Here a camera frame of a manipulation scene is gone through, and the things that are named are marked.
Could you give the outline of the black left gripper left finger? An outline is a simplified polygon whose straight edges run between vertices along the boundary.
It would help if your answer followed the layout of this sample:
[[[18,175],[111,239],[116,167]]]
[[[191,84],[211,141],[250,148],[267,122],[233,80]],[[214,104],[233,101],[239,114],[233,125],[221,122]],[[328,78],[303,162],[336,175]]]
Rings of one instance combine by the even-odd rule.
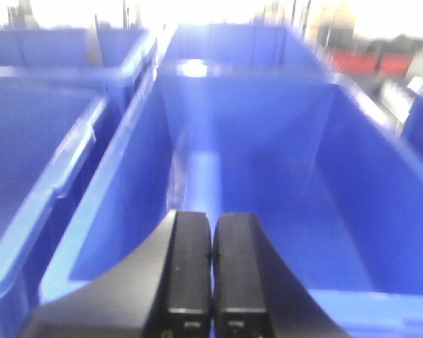
[[[89,284],[36,307],[24,337],[208,337],[211,234],[204,213],[169,211]]]

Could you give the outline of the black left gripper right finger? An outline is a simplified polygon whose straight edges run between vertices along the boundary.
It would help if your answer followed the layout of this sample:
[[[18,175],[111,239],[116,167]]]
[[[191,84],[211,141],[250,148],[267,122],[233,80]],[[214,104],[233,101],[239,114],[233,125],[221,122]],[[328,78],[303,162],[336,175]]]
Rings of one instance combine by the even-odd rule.
[[[348,337],[284,263],[254,213],[224,213],[214,234],[217,337]]]

